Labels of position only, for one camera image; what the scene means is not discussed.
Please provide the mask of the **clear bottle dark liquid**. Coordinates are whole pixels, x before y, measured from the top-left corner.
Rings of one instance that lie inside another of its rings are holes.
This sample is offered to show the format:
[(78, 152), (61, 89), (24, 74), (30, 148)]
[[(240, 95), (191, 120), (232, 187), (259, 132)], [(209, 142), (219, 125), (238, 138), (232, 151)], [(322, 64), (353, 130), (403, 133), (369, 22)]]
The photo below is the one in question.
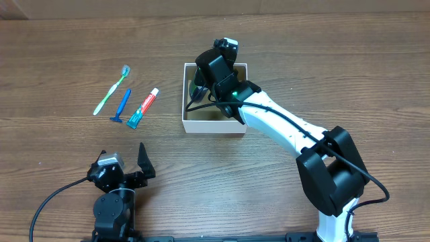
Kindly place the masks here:
[(202, 81), (200, 78), (195, 78), (189, 84), (189, 96), (195, 103), (200, 103), (207, 91), (208, 88), (205, 86), (204, 81)]

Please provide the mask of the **red green toothpaste tube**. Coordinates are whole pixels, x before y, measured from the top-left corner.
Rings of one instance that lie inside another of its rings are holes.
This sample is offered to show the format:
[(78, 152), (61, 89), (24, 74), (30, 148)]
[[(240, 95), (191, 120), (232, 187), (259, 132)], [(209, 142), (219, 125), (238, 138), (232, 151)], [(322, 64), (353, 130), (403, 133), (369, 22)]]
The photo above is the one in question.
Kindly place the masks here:
[(132, 129), (136, 129), (139, 122), (143, 119), (143, 116), (150, 108), (152, 103), (155, 101), (157, 95), (159, 94), (159, 89), (154, 88), (150, 94), (146, 97), (146, 99), (141, 103), (139, 108), (133, 113), (130, 119), (127, 121), (126, 125), (131, 127)]

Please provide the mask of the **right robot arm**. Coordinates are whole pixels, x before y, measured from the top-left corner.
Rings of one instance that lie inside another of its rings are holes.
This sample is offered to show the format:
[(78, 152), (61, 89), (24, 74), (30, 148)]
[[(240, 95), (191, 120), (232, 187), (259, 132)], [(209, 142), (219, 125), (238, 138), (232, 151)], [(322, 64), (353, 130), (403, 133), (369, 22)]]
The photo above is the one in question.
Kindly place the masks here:
[(328, 131), (307, 123), (277, 105), (259, 86), (241, 81), (234, 68), (239, 44), (216, 39), (196, 59), (195, 89), (191, 98), (204, 95), (227, 118), (257, 129), (281, 145), (296, 160), (304, 193), (318, 210), (314, 233), (289, 233), (289, 241), (377, 241), (375, 233), (352, 229), (352, 208), (369, 182), (362, 158), (340, 126)]

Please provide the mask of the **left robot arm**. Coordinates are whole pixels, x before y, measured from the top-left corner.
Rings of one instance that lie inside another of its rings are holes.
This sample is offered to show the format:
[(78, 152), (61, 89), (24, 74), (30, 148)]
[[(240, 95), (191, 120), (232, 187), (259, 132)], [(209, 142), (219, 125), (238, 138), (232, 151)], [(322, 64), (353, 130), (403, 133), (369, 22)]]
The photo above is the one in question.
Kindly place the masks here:
[(156, 171), (143, 143), (139, 145), (139, 171), (125, 173), (125, 164), (118, 153), (102, 151), (91, 164), (87, 179), (104, 192), (93, 205), (95, 225), (92, 241), (143, 241), (135, 229), (136, 190), (148, 185)]

